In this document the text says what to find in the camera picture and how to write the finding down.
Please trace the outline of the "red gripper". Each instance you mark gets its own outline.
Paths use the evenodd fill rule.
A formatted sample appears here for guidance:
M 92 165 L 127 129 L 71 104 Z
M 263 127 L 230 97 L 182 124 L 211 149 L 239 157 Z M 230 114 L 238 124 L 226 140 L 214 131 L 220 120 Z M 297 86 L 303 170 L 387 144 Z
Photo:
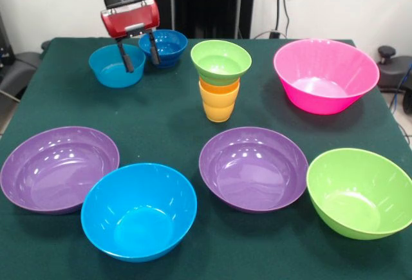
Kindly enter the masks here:
M 130 56 L 126 53 L 122 39 L 148 32 L 150 58 L 153 65 L 160 64 L 153 28 L 160 25 L 160 13 L 155 0 L 144 0 L 119 6 L 100 13 L 102 22 L 110 37 L 116 39 L 121 58 L 128 73 L 134 71 Z

